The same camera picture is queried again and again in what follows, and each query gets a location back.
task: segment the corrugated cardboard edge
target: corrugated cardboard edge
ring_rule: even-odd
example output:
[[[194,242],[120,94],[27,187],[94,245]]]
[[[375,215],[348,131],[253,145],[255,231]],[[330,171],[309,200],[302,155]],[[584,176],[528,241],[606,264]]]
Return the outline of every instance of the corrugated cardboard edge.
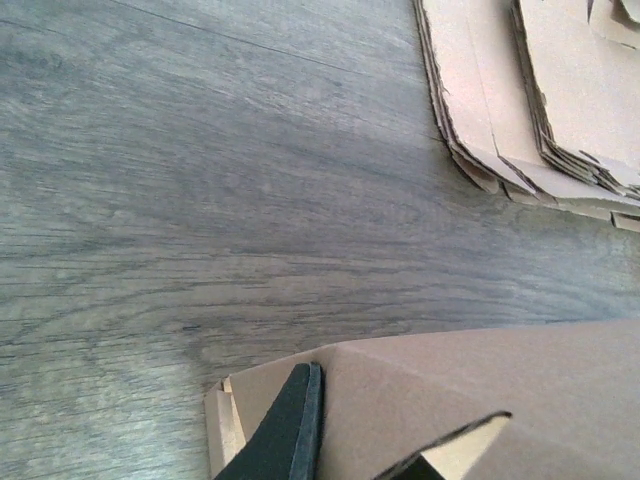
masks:
[[[222,382],[218,382],[204,397],[204,416],[209,446],[209,469],[215,477],[226,465],[223,450],[222,427],[219,414],[218,393],[222,391]]]

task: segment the cardboard edge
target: cardboard edge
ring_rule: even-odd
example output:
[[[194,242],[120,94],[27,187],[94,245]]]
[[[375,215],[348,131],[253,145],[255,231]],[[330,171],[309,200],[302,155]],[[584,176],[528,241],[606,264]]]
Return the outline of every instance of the cardboard edge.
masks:
[[[640,216],[634,217],[624,213],[613,212],[611,221],[616,228],[640,233]]]
[[[209,474],[211,478],[220,473],[225,466],[218,393],[224,393],[222,381],[216,383],[204,396],[204,419],[207,431]]]

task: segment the cardboard flap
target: cardboard flap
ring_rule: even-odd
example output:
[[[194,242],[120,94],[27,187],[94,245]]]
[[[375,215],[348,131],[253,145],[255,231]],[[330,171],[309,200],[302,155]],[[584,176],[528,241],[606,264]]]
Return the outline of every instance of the cardboard flap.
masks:
[[[628,468],[616,468],[595,455],[550,442],[512,419],[471,467],[464,480],[632,480]]]
[[[620,3],[629,15],[629,20],[640,23],[640,0],[620,0]]]

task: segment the cardboard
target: cardboard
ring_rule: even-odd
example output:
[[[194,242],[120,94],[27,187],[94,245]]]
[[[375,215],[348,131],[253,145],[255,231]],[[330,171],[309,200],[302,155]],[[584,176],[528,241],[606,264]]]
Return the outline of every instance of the cardboard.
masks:
[[[640,0],[620,0],[629,20],[640,23]]]
[[[638,198],[639,52],[601,36],[586,19],[566,14],[554,2],[518,0],[513,12],[519,51],[530,65],[530,108],[548,150],[592,170],[598,183],[615,193]],[[602,21],[602,12],[596,12]]]
[[[388,478],[416,453],[448,480],[638,478],[640,321],[359,340],[287,357],[228,378],[243,435],[308,361],[326,380],[319,479]],[[220,391],[205,398],[213,475],[224,466]]]
[[[554,1],[586,21],[582,2]],[[495,193],[495,175],[514,192],[511,198],[550,195],[558,201],[536,203],[608,220],[612,211],[638,214],[640,202],[596,185],[596,167],[550,150],[548,162],[539,153],[545,144],[536,138],[529,110],[510,0],[416,0],[415,7],[438,125],[454,160],[476,184]],[[598,18],[606,16],[602,11]]]

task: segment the wooden floor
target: wooden floor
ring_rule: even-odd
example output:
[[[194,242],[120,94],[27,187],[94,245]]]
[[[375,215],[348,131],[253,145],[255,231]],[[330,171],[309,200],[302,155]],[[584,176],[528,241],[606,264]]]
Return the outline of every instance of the wooden floor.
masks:
[[[454,168],[410,0],[2,0],[0,476],[205,479],[339,340],[640,314],[640,237]]]

